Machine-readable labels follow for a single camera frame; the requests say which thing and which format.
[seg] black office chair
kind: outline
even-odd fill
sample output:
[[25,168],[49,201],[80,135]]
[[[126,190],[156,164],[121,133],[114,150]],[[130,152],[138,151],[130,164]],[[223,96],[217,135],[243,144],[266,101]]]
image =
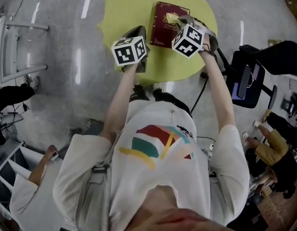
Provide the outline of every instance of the black office chair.
[[254,108],[263,90],[271,98],[268,109],[272,109],[278,88],[267,88],[263,82],[265,70],[272,75],[297,75],[297,44],[284,41],[259,50],[250,45],[239,47],[235,51],[232,64],[229,64],[220,49],[217,50],[225,67],[226,85],[232,95],[233,104]]

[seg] polished floor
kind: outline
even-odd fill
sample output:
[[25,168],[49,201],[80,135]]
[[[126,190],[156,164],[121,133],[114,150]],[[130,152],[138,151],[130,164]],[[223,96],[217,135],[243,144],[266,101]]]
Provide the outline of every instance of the polished floor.
[[[207,1],[218,23],[220,47],[229,60],[239,47],[241,21],[244,21],[244,44],[266,48],[267,39],[297,42],[297,22],[284,0]],[[102,32],[96,28],[104,16],[104,2],[89,0],[86,10],[85,0],[0,0],[8,17],[16,13],[15,20],[50,26],[47,32],[20,30],[18,68],[47,64],[48,69],[38,73],[40,86],[37,94],[25,102],[30,110],[23,114],[24,120],[10,130],[18,140],[40,150],[50,144],[60,148],[67,140],[68,129],[84,127],[87,118],[104,119],[121,78],[120,73],[114,72],[114,60],[102,44]],[[191,108],[203,83],[198,73],[170,83],[170,89]],[[274,111],[285,116],[279,107],[283,96],[290,96],[289,79],[267,73],[265,84],[270,88],[278,86]],[[268,102],[269,97],[262,93],[255,109],[235,107],[240,133],[255,134],[252,122],[262,116]],[[209,84],[193,117],[198,136],[217,137],[218,125]],[[201,147],[210,142],[198,141]]]

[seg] shoe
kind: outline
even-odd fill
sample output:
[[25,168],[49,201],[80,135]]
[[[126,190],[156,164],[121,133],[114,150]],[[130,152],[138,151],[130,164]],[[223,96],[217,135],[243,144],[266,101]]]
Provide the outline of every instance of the shoe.
[[133,85],[133,89],[130,92],[130,96],[133,96],[135,93],[142,91],[143,90],[143,86],[141,86],[140,84],[135,84]]
[[153,91],[160,89],[163,92],[162,87],[163,87],[163,84],[162,83],[155,83],[153,85]]
[[23,76],[23,84],[26,84],[27,86],[29,86],[27,75]]
[[253,122],[253,126],[254,126],[255,128],[259,128],[259,125],[261,125],[259,121],[255,120],[255,121]]
[[246,138],[248,138],[248,137],[249,137],[249,135],[248,135],[247,132],[244,132],[243,135],[241,136],[241,138],[242,138],[243,140],[246,140]]
[[266,122],[267,117],[269,116],[269,114],[270,114],[271,112],[272,112],[271,110],[266,110],[266,112],[265,112],[265,114],[264,114],[264,116],[263,116],[263,118],[262,118],[262,122],[263,122],[263,123]]
[[249,137],[249,135],[247,132],[244,132],[243,135],[241,136],[241,138],[242,138],[241,143],[243,146],[246,146],[248,144],[248,142],[247,142],[248,137]]
[[71,140],[72,137],[75,135],[75,134],[81,134],[82,130],[81,128],[75,128],[75,129],[70,129],[66,132],[66,135],[69,137],[69,139]]
[[36,76],[30,83],[30,87],[34,90],[34,93],[37,92],[38,85],[39,85],[39,79],[38,79],[38,76]]
[[97,120],[94,120],[94,119],[87,119],[87,120],[85,120],[85,126],[86,126],[86,128],[89,128],[93,122],[97,122]]

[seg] desk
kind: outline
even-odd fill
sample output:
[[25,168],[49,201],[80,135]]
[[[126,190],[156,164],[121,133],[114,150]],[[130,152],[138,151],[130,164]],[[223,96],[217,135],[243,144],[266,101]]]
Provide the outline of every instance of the desk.
[[[6,26],[10,27],[12,29],[12,45],[11,45],[11,50],[10,52],[6,52],[10,54],[10,62],[11,62],[11,70],[12,74],[3,76],[3,33],[4,30],[6,30]],[[17,41],[18,41],[18,30],[17,27],[28,27],[28,28],[35,28],[35,29],[43,29],[43,30],[49,30],[49,26],[44,26],[44,25],[39,25],[39,24],[32,24],[32,23],[24,23],[24,22],[15,22],[15,21],[7,21],[6,17],[3,16],[0,18],[0,87],[3,83],[8,82],[12,79],[28,75],[34,72],[38,72],[41,70],[47,69],[46,65],[41,65],[41,66],[34,66],[27,68],[25,70],[17,71],[16,66],[17,66]]]
[[[104,20],[98,27],[104,34],[103,43],[110,51],[113,42],[135,26],[145,26],[149,43],[155,6],[158,1],[190,9],[191,16],[203,21],[217,35],[214,13],[205,0],[106,0]],[[181,80],[195,74],[204,66],[198,54],[187,59],[172,49],[148,46],[151,51],[147,71],[137,74],[142,84]]]

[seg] red book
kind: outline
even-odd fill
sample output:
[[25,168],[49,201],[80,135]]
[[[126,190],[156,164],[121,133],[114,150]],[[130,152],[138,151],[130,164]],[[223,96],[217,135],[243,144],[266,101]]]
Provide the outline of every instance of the red book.
[[158,2],[156,4],[152,34],[150,38],[151,45],[172,48],[171,42],[176,37],[177,31],[175,24],[168,23],[166,17],[167,13],[182,16],[190,14],[190,10],[174,4]]

